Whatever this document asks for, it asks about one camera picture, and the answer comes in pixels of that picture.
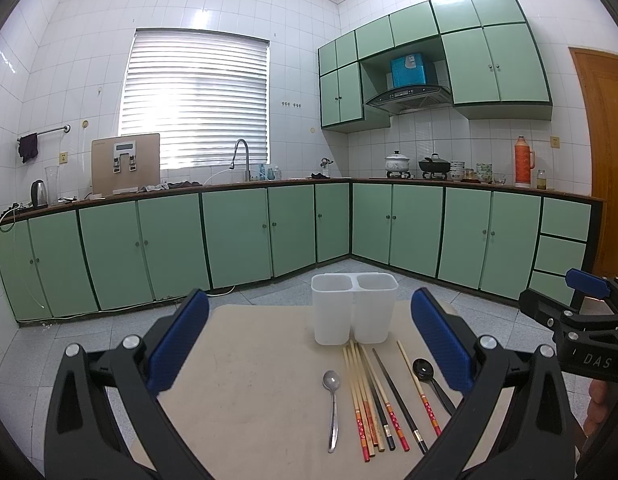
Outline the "right hand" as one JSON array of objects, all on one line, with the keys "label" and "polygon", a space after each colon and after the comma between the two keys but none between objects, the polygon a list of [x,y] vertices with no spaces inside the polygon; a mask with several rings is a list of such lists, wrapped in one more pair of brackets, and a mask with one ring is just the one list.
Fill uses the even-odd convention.
[{"label": "right hand", "polygon": [[587,437],[596,432],[609,414],[609,407],[606,403],[609,385],[602,380],[593,379],[589,386],[589,404],[586,419],[584,422],[584,433]]}]

